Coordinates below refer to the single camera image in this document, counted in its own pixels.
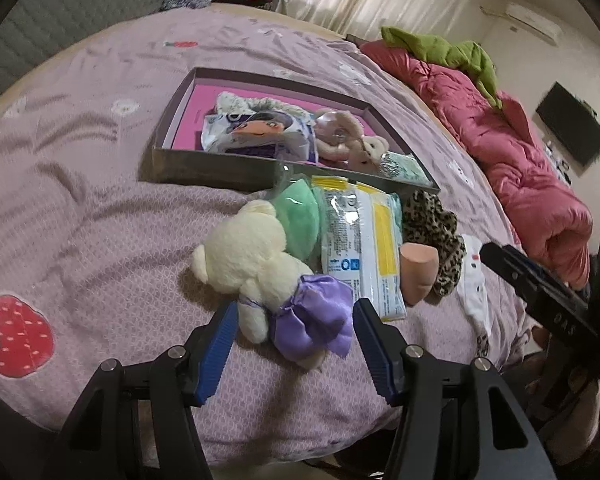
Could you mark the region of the person's right hand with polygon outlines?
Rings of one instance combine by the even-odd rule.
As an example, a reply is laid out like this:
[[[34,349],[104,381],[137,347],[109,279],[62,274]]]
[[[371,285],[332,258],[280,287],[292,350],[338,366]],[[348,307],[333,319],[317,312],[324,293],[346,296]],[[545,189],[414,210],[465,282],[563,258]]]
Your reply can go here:
[[[531,338],[540,347],[521,363],[521,404],[527,406],[548,375],[550,332],[535,324]],[[589,378],[584,370],[569,373],[564,393],[558,394],[558,405],[548,410],[548,419],[536,430],[547,454],[558,467],[594,466],[600,462],[600,381]]]

